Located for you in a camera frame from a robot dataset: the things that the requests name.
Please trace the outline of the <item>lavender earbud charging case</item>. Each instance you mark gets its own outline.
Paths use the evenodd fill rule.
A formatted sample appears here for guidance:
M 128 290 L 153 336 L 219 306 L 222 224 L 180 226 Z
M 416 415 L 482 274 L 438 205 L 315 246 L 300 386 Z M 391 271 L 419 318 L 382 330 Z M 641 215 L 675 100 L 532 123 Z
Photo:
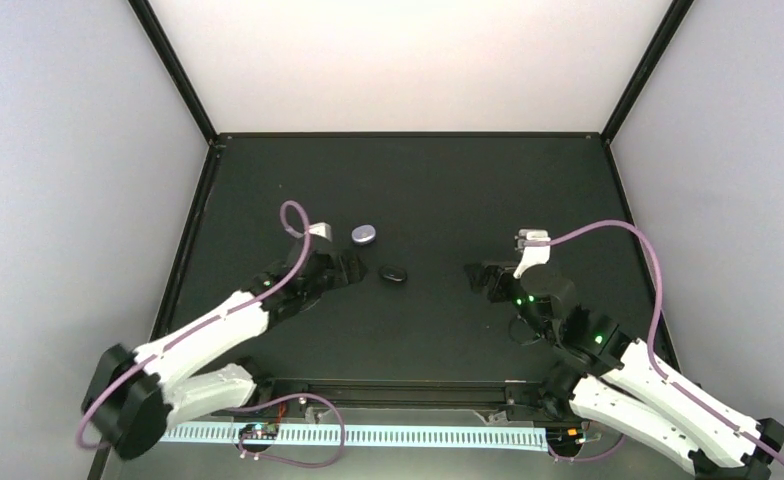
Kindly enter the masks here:
M 355 227 L 350 234 L 354 245 L 365 246 L 373 243 L 377 237 L 377 230 L 373 225 L 364 224 Z

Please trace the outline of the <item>black earbud charging case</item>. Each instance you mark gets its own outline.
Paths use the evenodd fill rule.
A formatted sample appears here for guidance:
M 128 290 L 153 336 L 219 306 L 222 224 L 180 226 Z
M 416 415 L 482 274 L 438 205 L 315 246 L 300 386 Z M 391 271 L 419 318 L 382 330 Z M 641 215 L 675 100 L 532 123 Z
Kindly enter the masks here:
M 403 268 L 395 265 L 382 265 L 378 268 L 379 277 L 391 283 L 404 283 L 408 280 L 408 272 Z

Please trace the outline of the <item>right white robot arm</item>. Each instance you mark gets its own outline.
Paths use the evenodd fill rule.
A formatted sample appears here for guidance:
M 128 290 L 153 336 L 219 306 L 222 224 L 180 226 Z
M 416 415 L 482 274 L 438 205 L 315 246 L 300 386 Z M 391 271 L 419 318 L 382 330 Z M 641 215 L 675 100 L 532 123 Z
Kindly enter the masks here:
M 547 264 L 464 267 L 470 288 L 510 303 L 559 360 L 537 392 L 548 417 L 603 424 L 667 457 L 696 479 L 767 479 L 784 426 L 724 405 L 661 361 L 611 317 L 583 307 L 575 285 Z

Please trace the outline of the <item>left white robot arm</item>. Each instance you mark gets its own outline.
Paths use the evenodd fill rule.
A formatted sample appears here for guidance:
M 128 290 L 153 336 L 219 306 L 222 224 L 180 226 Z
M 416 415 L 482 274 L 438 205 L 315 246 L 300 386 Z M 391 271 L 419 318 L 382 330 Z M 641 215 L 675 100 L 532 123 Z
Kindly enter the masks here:
M 100 433 L 99 448 L 132 460 L 183 422 L 245 406 L 257 387 L 246 367 L 229 363 L 211 373 L 203 368 L 326 292 L 361 282 L 367 272 L 354 250 L 310 235 L 289 257 L 179 330 L 133 349 L 116 344 L 105 350 L 81 404 L 81 424 Z

